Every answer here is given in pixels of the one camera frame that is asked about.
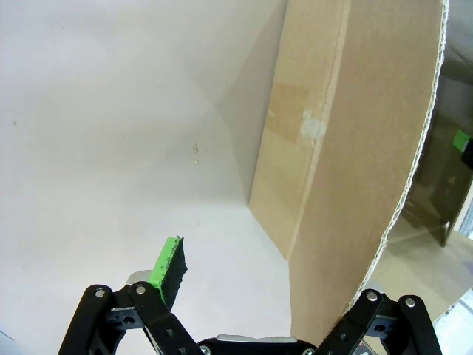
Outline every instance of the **silver screw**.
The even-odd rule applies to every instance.
[[[208,346],[205,346],[205,345],[201,345],[200,346],[200,350],[202,350],[202,352],[205,354],[205,355],[211,355],[212,352],[210,351],[210,348]]]
[[[145,286],[138,286],[136,288],[136,293],[137,294],[144,294],[146,292]]]
[[[95,292],[95,296],[96,296],[97,298],[103,297],[104,294],[105,294],[105,291],[104,291],[102,288],[99,288],[99,289]]]
[[[371,302],[375,302],[378,299],[378,295],[375,294],[373,291],[368,292],[367,294],[368,300]]]
[[[406,298],[406,306],[407,306],[407,307],[410,307],[410,308],[412,308],[412,307],[415,306],[415,302],[414,302],[414,300],[413,300],[411,297]]]

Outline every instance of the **cardboard box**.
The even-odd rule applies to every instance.
[[[250,208],[289,260],[292,333],[319,344],[404,204],[448,3],[291,0]]]

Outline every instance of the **green tape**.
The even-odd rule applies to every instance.
[[[455,135],[455,138],[453,138],[453,146],[457,148],[458,150],[460,150],[461,152],[464,152],[469,140],[470,140],[469,135],[467,135],[463,131],[458,131],[457,134]]]
[[[171,265],[172,258],[181,243],[182,240],[179,237],[168,238],[166,243],[164,244],[163,250],[161,250],[160,256],[156,260],[156,264],[154,264],[154,268],[149,276],[148,282],[153,285],[154,288],[159,290],[161,299],[164,301],[164,293],[163,293],[163,281],[166,273],[169,270],[169,266]]]

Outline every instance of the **bolt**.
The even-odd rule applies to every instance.
[[[102,288],[99,288],[99,289],[95,292],[95,296],[96,296],[97,298],[103,297],[104,294],[105,294],[105,291],[104,291]]]
[[[411,297],[406,298],[406,301],[405,301],[405,302],[406,302],[406,306],[407,306],[407,307],[412,308],[412,307],[415,306],[415,302],[414,302],[414,300],[413,300]]]
[[[367,294],[368,300],[371,302],[375,302],[378,299],[378,295],[375,294],[373,291],[368,292]]]
[[[144,294],[145,292],[146,292],[145,286],[140,285],[136,288],[137,294]]]
[[[202,350],[202,352],[205,354],[205,355],[211,355],[212,352],[210,351],[210,348],[208,346],[205,346],[205,345],[201,345],[200,346],[200,350]]]

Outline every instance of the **white surface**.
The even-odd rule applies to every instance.
[[[196,340],[289,334],[286,262],[246,207],[284,6],[0,3],[0,319],[23,354],[57,353],[84,289],[176,234]]]

